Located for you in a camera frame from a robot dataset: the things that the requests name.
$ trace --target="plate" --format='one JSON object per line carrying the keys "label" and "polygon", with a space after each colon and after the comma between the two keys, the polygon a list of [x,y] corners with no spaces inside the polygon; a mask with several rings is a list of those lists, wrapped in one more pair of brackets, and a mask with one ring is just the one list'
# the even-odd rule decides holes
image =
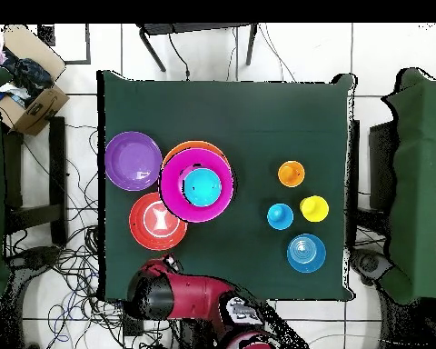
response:
{"label": "plate", "polygon": [[164,166],[166,165],[166,162],[168,162],[174,155],[176,155],[179,152],[181,152],[185,149],[188,149],[188,148],[204,148],[206,150],[213,151],[215,154],[218,154],[219,156],[221,156],[227,164],[229,164],[229,162],[226,159],[226,157],[224,156],[223,152],[215,145],[212,145],[212,144],[205,142],[205,141],[187,141],[187,142],[182,142],[181,144],[178,144],[173,150],[171,150],[166,155],[166,157],[164,158],[163,163],[162,163],[162,168],[164,168]]}
{"label": "plate", "polygon": [[134,239],[150,250],[170,249],[183,239],[187,223],[171,214],[158,193],[139,198],[129,214]]}
{"label": "plate", "polygon": [[145,134],[127,131],[115,136],[105,149],[106,176],[127,191],[140,191],[158,179],[162,153]]}
{"label": "plate", "polygon": [[[222,191],[213,204],[194,206],[183,195],[183,179],[196,168],[207,168],[220,178]],[[165,206],[183,221],[200,223],[220,215],[233,197],[233,173],[224,159],[211,150],[189,148],[171,158],[160,173],[160,196]]]}

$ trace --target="table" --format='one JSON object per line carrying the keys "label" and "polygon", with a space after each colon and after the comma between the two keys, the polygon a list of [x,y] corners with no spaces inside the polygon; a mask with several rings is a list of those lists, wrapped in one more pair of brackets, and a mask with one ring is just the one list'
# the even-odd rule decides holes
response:
{"label": "table", "polygon": [[[134,82],[108,71],[98,72],[97,78],[105,145],[123,131],[140,131],[165,156],[183,141],[204,140],[217,145],[233,167],[237,186],[228,208],[210,222],[189,224],[173,249],[186,273],[227,279],[262,299],[352,299],[342,285],[351,75],[339,76],[333,84]],[[305,166],[298,187],[278,180],[286,160]],[[105,191],[100,205],[106,207],[99,214],[105,221],[101,282],[106,299],[124,299],[135,271],[163,254],[141,247],[128,227],[134,202],[157,186],[121,190],[104,180],[103,151],[100,161]],[[304,197],[314,194],[330,205],[328,217],[318,224],[306,221],[298,209]],[[275,203],[294,211],[294,222],[285,231],[267,224],[267,210]],[[319,236],[326,246],[326,262],[313,274],[294,271],[286,259],[288,243],[302,233]]]}

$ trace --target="metal table leg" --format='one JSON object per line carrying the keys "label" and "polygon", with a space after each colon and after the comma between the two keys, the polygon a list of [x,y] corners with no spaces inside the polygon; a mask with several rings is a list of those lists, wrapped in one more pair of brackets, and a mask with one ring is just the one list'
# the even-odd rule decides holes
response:
{"label": "metal table leg", "polygon": [[139,36],[141,36],[142,41],[145,44],[145,47],[147,47],[147,49],[150,52],[150,55],[152,55],[152,58],[155,60],[155,62],[158,64],[158,66],[160,67],[160,69],[162,70],[162,72],[166,72],[166,68],[164,68],[164,64],[162,63],[162,61],[160,60],[160,58],[158,57],[158,55],[156,54],[154,48],[152,47],[152,45],[150,44],[149,40],[147,39],[147,36],[145,35],[145,32],[140,29],[139,30]]}
{"label": "metal table leg", "polygon": [[251,24],[251,32],[249,33],[249,46],[247,48],[247,60],[245,61],[247,65],[250,65],[252,61],[253,42],[255,41],[255,35],[257,35],[257,25],[258,23]]}

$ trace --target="orange plate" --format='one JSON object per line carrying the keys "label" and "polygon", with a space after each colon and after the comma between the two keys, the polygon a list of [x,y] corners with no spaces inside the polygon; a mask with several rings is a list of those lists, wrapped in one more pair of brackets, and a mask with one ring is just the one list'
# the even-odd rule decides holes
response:
{"label": "orange plate", "polygon": [[171,214],[158,193],[139,198],[129,214],[134,239],[150,250],[167,250],[185,236],[187,223]]}
{"label": "orange plate", "polygon": [[173,150],[171,150],[166,155],[166,157],[164,158],[163,163],[162,163],[162,168],[164,168],[164,166],[166,165],[166,162],[168,162],[173,157],[173,155],[178,154],[180,151],[183,151],[186,148],[204,148],[206,150],[213,151],[214,153],[218,154],[219,156],[222,156],[224,161],[229,165],[229,162],[226,159],[226,157],[224,156],[223,152],[215,145],[209,144],[208,142],[205,142],[205,141],[187,141],[187,142],[182,142],[181,144],[178,144]]}

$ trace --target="tiled floor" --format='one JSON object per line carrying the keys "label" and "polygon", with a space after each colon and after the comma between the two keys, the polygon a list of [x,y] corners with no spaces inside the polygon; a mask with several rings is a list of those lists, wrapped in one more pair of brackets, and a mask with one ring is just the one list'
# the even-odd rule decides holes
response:
{"label": "tiled floor", "polygon": [[[110,69],[131,79],[165,81],[185,78],[184,65],[171,48],[167,36],[150,39],[167,68],[167,72],[162,73],[141,42],[135,25],[89,25],[89,30],[91,63],[69,64],[57,81],[58,86],[71,97],[59,115],[65,117],[68,125],[74,126],[67,127],[67,157],[78,168],[83,189],[97,171],[96,157],[89,145],[89,137],[94,131],[90,126],[97,126],[95,70]],[[361,121],[360,191],[369,193],[369,127],[392,118],[391,111],[380,96],[392,91],[395,76],[403,67],[419,66],[436,77],[436,25],[268,24],[268,30],[280,57],[291,69],[296,81],[330,82],[340,73],[357,75],[354,117]],[[55,28],[55,50],[65,60],[86,59],[84,44],[80,42],[84,29],[80,25],[75,26],[69,37],[65,37],[64,31],[68,28]],[[249,27],[240,28],[239,81],[280,80],[279,61],[263,40],[260,30],[255,40],[252,65],[245,65],[248,34]],[[226,80],[234,48],[231,29],[173,35],[173,41],[189,65],[191,80]],[[235,54],[229,81],[235,81],[234,60]],[[283,72],[284,79],[289,81],[291,77],[287,70]],[[48,128],[37,137],[25,139],[46,168],[47,137]],[[96,135],[91,139],[95,147]],[[23,157],[25,205],[45,204],[48,202],[48,176],[27,150],[24,150]],[[72,202],[68,202],[68,217],[71,218],[76,214],[74,208],[84,206],[85,202],[77,187],[79,178],[73,165],[68,164],[68,173],[68,193],[72,197]],[[87,188],[87,194],[97,197],[96,178]],[[368,207],[368,195],[360,195],[359,199],[361,206]],[[97,223],[96,214],[92,211],[83,211],[82,217],[82,220],[76,217],[70,222],[70,232],[81,227],[82,221],[84,224]],[[76,238],[73,247],[82,241],[81,237]],[[22,244],[28,247],[50,242],[48,226],[37,226]],[[347,304],[324,301],[280,301],[272,304],[291,327],[311,344],[312,349],[375,349],[381,326],[378,295],[375,289],[364,286],[352,271],[349,286],[355,292],[355,299]],[[66,301],[68,293],[64,279],[55,272],[34,279],[25,296],[25,336],[28,343],[38,342],[46,347],[52,341],[54,333],[49,328],[47,317],[54,318],[50,322],[54,324],[54,329],[61,327],[61,322],[55,320],[57,315],[49,314],[49,311],[54,304]],[[74,312],[72,316],[73,321],[64,329],[64,335],[70,335],[75,344],[87,328],[88,321],[80,312]],[[73,349],[68,337],[60,337],[62,341],[55,342],[52,349]],[[91,326],[85,340],[80,341],[77,349],[121,349],[109,331],[100,325]],[[138,346],[139,341],[138,338],[134,346]],[[126,337],[125,343],[129,348],[133,337]]]}

